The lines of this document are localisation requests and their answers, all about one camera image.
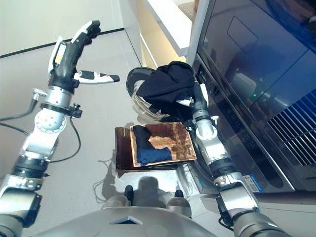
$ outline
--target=blue cloth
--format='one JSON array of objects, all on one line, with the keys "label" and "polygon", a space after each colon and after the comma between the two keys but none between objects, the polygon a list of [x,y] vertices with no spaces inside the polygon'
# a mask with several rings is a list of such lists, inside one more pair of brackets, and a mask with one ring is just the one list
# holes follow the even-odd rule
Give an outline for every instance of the blue cloth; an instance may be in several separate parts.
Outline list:
[{"label": "blue cloth", "polygon": [[149,142],[151,132],[148,128],[136,125],[133,127],[133,131],[136,137],[137,162],[139,162],[141,166],[153,162],[172,160],[169,148],[165,147],[160,150],[152,146]]}]

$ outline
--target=beige wall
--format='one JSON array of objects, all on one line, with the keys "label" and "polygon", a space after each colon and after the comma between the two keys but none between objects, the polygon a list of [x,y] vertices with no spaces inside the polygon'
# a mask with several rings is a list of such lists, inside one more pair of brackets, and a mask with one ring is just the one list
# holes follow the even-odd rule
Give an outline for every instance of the beige wall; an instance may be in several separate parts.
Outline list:
[{"label": "beige wall", "polygon": [[100,20],[101,31],[123,27],[117,0],[0,0],[0,55],[70,39]]}]

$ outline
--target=copper tray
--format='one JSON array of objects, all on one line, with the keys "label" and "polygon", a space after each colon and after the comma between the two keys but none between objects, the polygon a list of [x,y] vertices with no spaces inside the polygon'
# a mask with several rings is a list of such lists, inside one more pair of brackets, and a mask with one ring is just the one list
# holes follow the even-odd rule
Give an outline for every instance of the copper tray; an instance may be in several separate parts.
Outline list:
[{"label": "copper tray", "polygon": [[[166,122],[142,125],[149,129],[152,136],[149,141],[156,149],[168,147],[172,160],[149,163],[147,165],[165,164],[171,162],[184,162],[197,159],[188,131],[180,122]],[[137,162],[136,137],[133,126],[130,127],[130,138],[133,154],[133,166],[140,167]]]}]

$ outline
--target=black electrical cable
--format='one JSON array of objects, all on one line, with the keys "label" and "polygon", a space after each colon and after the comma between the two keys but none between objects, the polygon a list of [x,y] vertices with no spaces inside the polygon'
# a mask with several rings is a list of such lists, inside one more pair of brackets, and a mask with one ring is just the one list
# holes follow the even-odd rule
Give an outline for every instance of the black electrical cable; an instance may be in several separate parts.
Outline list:
[{"label": "black electrical cable", "polygon": [[32,99],[31,103],[30,103],[30,106],[29,106],[29,109],[25,113],[22,113],[22,114],[19,114],[19,115],[13,115],[13,116],[6,117],[6,118],[0,118],[0,122],[6,121],[6,120],[11,120],[11,119],[19,119],[21,117],[29,115],[31,112],[33,112],[37,102],[38,102],[37,100]]},{"label": "black electrical cable", "polygon": [[71,127],[73,128],[73,130],[75,131],[76,135],[77,135],[77,138],[78,138],[78,143],[79,143],[79,146],[78,146],[78,149],[76,150],[76,152],[74,154],[72,154],[70,157],[67,157],[67,158],[64,158],[64,159],[59,159],[59,160],[53,160],[51,161],[50,163],[57,163],[57,162],[61,162],[61,161],[64,161],[64,160],[67,160],[67,159],[70,159],[72,157],[74,157],[75,155],[77,155],[77,153],[79,152],[80,148],[81,148],[81,140],[80,140],[80,136],[79,136],[79,133],[74,125],[74,122],[73,122],[73,118],[70,117],[70,125]]},{"label": "black electrical cable", "polygon": [[0,125],[1,125],[1,126],[4,126],[4,127],[12,128],[12,129],[14,129],[14,130],[16,130],[16,131],[22,132],[22,133],[25,134],[25,135],[29,135],[28,132],[26,132],[26,131],[24,131],[24,130],[18,128],[18,127],[15,127],[15,126],[12,126],[12,125],[9,125],[9,124],[6,124],[6,123],[2,123],[2,122],[3,122],[3,121],[6,121],[6,120],[11,120],[11,119],[19,119],[19,118],[21,118],[21,117],[24,117],[24,116],[26,116],[26,115],[29,115],[31,112],[33,112],[33,110],[34,110],[34,108],[35,108],[37,102],[38,102],[37,100],[32,99],[28,110],[27,110],[26,112],[22,113],[22,114],[13,115],[13,116],[5,117],[5,118],[0,118]]},{"label": "black electrical cable", "polygon": [[20,129],[20,128],[18,128],[18,127],[15,127],[15,126],[12,126],[12,125],[9,125],[9,124],[6,124],[6,123],[2,123],[2,122],[0,122],[0,125],[1,125],[1,126],[4,126],[4,127],[12,128],[12,129],[17,130],[17,131],[19,131],[19,132],[22,132],[22,133],[25,134],[25,135],[29,135],[28,132],[26,132],[26,131],[24,131],[23,129]]},{"label": "black electrical cable", "polygon": [[219,219],[218,219],[218,223],[219,223],[221,226],[224,226],[226,229],[228,229],[228,230],[230,230],[230,231],[234,231],[233,228],[231,228],[231,227],[225,225],[224,223],[222,223],[222,219],[223,219],[223,217],[219,218]]}]

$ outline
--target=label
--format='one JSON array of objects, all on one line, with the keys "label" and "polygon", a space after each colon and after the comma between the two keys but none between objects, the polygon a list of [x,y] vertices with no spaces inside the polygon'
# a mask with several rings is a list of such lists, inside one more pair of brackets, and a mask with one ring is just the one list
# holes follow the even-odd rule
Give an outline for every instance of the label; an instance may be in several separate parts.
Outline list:
[{"label": "label", "polygon": [[244,175],[247,185],[251,188],[254,193],[263,193],[258,182],[255,180],[252,174]]}]

